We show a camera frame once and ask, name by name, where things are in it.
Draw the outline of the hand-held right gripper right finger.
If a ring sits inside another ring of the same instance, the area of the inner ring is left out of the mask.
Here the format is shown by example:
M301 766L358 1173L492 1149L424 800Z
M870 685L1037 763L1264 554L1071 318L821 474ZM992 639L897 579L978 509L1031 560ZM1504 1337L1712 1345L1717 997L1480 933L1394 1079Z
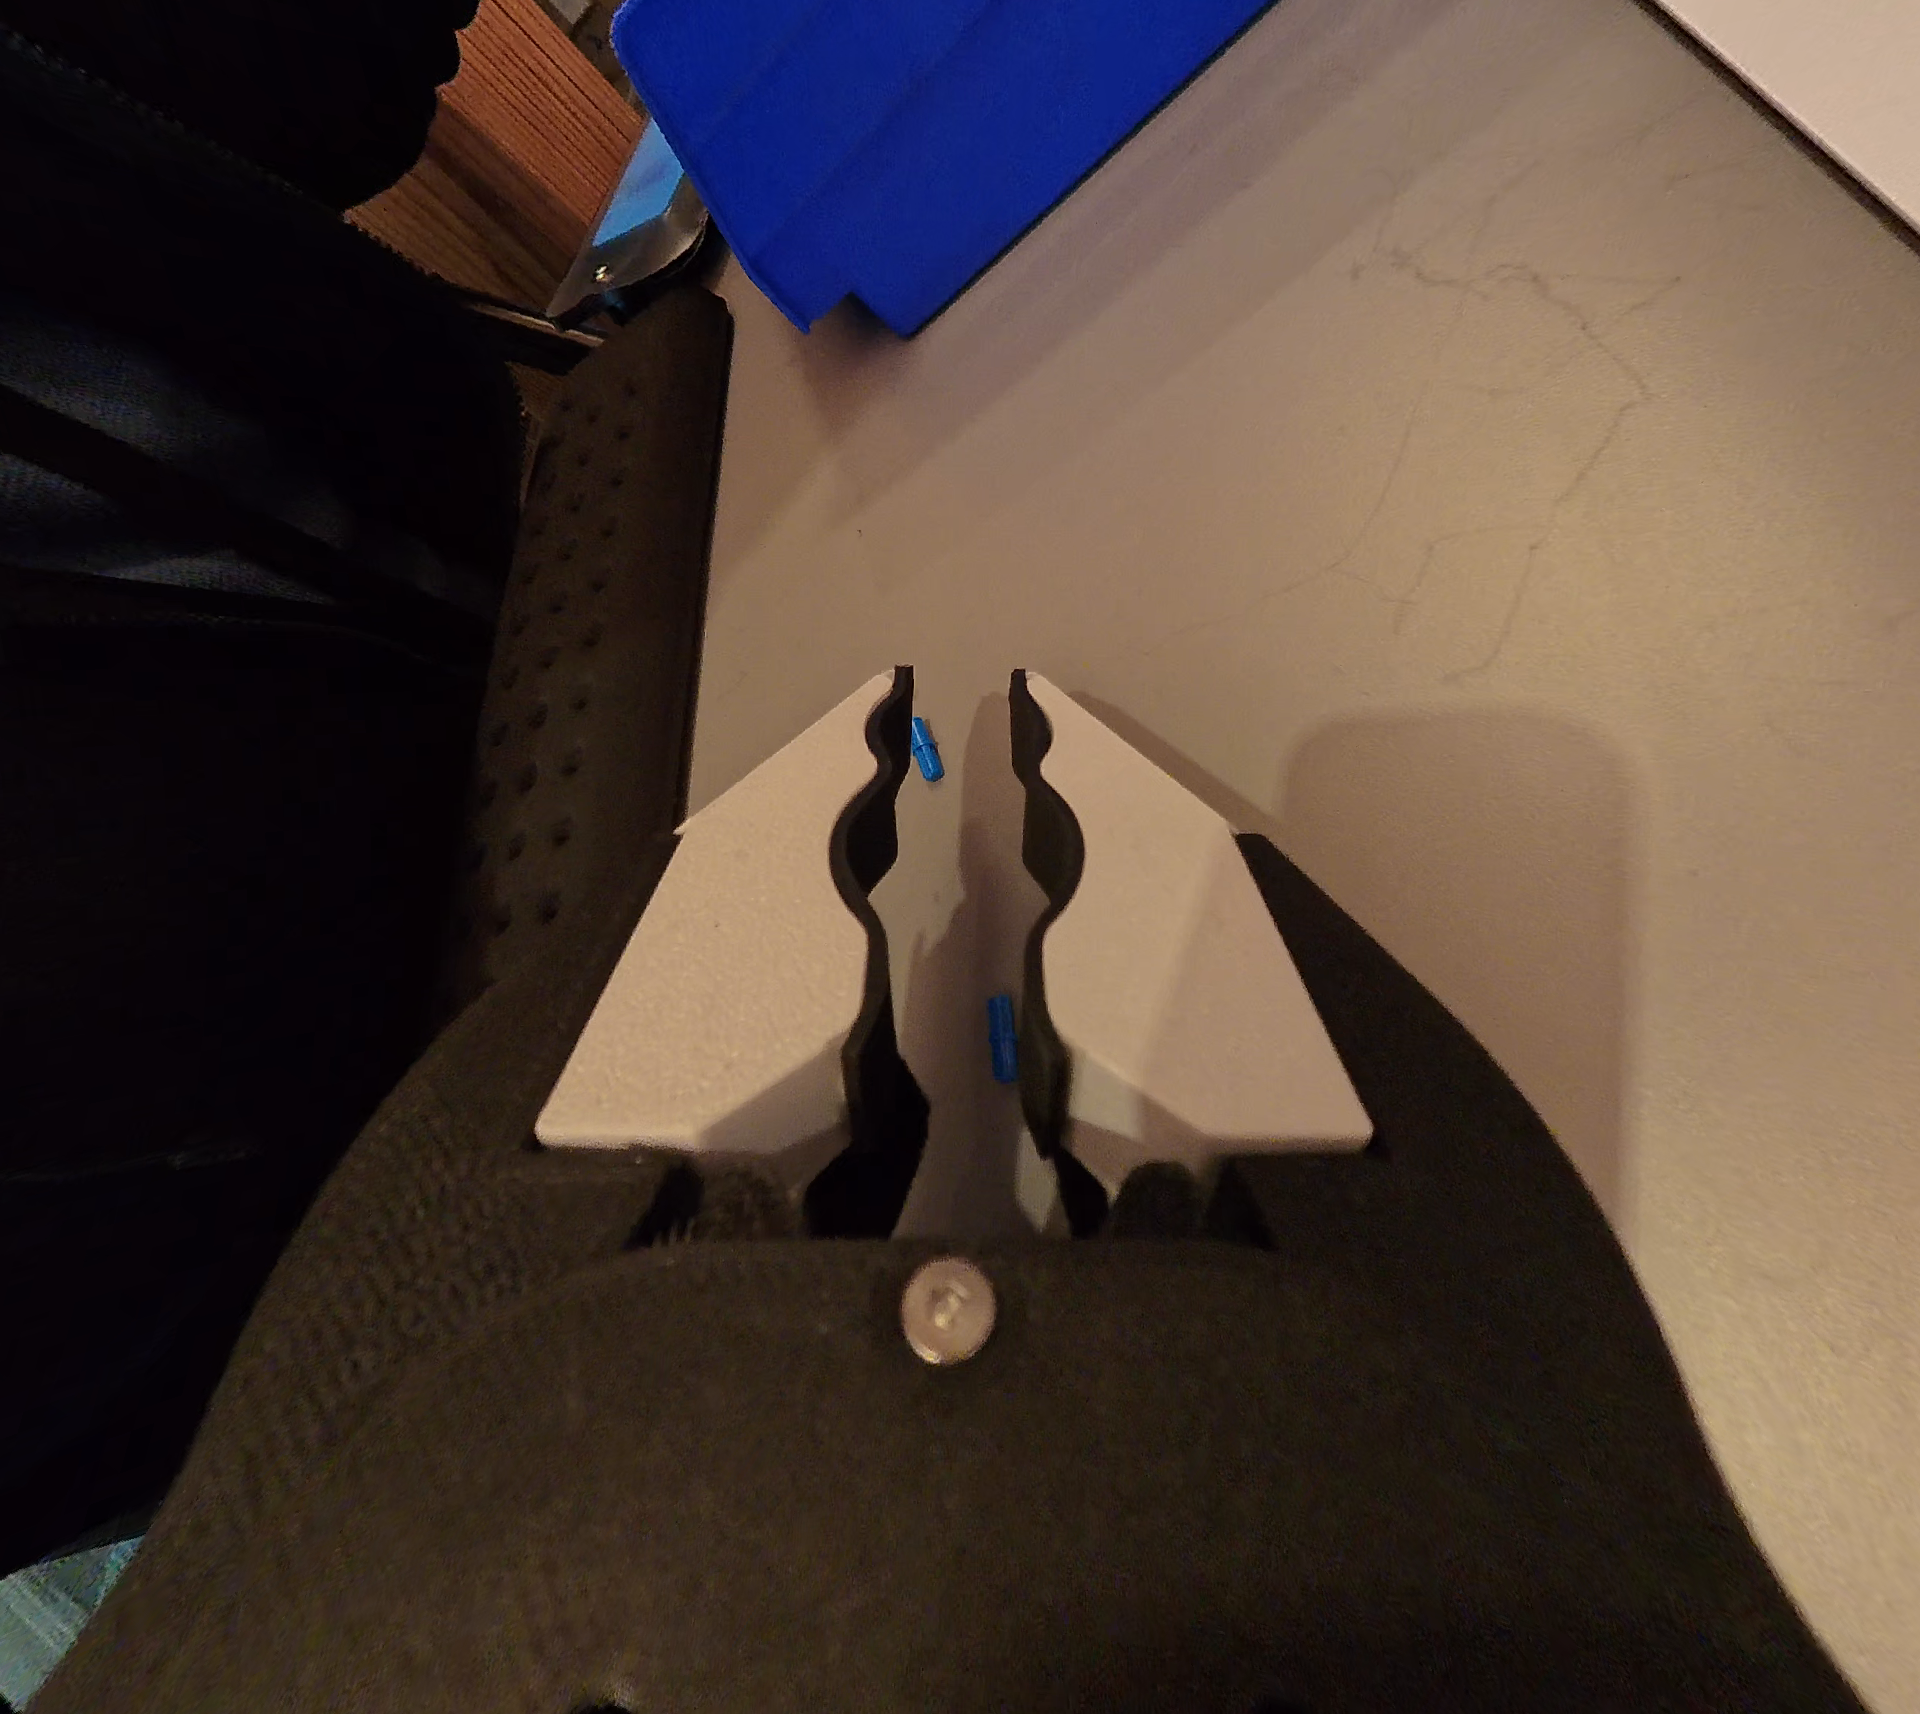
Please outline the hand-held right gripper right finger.
M1117 1209L1174 1166L1377 1136L1237 831L1067 691L1010 677L1021 863L1023 1209Z

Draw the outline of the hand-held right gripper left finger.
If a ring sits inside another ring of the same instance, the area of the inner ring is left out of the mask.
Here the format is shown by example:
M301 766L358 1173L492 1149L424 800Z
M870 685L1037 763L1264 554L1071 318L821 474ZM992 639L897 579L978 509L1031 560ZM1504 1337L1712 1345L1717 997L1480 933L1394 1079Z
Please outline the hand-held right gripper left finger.
M905 1209L930 1102L875 888L914 671L875 675L681 826L536 1118L548 1153L758 1165L802 1209Z

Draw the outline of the black perforated board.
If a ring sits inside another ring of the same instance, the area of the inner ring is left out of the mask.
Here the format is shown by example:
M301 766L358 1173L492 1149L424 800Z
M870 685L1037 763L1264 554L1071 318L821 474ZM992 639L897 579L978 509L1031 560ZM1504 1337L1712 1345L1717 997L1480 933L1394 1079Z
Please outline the black perforated board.
M563 384L527 488L444 953L460 1013L626 916L687 814L734 316L681 287Z

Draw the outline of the metal clamp plate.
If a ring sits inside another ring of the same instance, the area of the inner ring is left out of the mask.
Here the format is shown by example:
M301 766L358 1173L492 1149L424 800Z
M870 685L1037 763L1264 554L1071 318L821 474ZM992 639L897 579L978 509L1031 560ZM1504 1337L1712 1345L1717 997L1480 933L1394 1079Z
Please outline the metal clamp plate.
M708 207L660 122L640 120L636 146L544 308L556 328L624 321L671 287L708 239Z

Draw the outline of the wooden slatted panel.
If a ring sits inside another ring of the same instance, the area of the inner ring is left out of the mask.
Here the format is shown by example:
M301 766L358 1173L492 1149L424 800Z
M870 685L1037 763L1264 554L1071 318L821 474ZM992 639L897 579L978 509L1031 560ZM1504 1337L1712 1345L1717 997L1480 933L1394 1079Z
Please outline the wooden slatted panel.
M541 0L480 0L421 163L348 222L448 284L544 310L629 167L642 115Z

